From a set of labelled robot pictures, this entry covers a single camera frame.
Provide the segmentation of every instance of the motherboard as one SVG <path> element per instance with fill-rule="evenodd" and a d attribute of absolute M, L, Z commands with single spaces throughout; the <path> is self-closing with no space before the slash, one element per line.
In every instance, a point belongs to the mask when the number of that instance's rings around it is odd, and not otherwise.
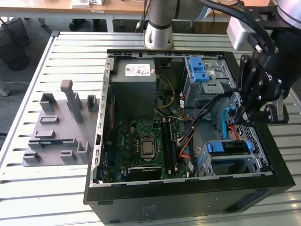
<path fill-rule="evenodd" d="M 107 153 L 106 183 L 182 178 L 178 121 L 120 121 L 117 150 Z"/>

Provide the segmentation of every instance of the cpu socket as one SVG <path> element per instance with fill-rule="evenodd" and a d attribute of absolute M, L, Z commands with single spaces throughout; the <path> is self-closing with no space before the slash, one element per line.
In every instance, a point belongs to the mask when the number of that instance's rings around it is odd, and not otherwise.
<path fill-rule="evenodd" d="M 156 145 L 154 136 L 141 137 L 141 158 L 145 161 L 151 161 L 155 157 Z"/>

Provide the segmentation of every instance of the mesh trash can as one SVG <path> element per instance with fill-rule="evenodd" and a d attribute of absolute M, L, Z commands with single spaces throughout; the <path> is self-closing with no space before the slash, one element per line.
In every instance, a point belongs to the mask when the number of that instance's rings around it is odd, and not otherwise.
<path fill-rule="evenodd" d="M 29 38 L 21 18 L 13 18 L 8 20 L 4 25 L 2 25 L 2 27 L 4 30 L 15 31 L 22 46 L 26 46 L 29 43 Z"/>
<path fill-rule="evenodd" d="M 12 71 L 27 66 L 26 53 L 15 31 L 0 31 L 0 57 Z"/>

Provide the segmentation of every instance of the open computer tower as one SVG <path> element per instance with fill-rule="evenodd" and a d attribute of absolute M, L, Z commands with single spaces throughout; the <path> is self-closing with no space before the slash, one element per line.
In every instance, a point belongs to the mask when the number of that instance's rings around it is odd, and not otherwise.
<path fill-rule="evenodd" d="M 294 186 L 268 126 L 233 124 L 238 73 L 230 52 L 108 51 L 84 194 L 103 223 L 245 211 Z"/>

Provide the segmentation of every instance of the aluminum workbench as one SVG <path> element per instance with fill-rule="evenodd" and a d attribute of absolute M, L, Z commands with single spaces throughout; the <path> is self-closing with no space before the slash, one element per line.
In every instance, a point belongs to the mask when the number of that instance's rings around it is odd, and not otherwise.
<path fill-rule="evenodd" d="M 174 46 L 182 50 L 234 51 L 226 35 L 175 34 Z M 141 49 L 143 37 L 135 33 L 87 32 L 61 32 L 58 37 L 50 37 L 0 151 L 0 225 L 101 225 L 90 207 L 83 204 L 87 165 L 24 168 L 21 162 L 41 110 L 42 93 L 51 91 L 56 99 L 66 99 L 60 84 L 63 79 L 72 79 L 73 90 L 80 98 L 90 94 L 99 98 L 108 48 Z M 234 51 L 237 60 L 242 53 Z M 270 130 L 296 186 L 243 213 L 147 224 L 301 225 L 301 105 L 293 91 L 285 105 L 290 116 L 288 125 L 270 126 Z"/>

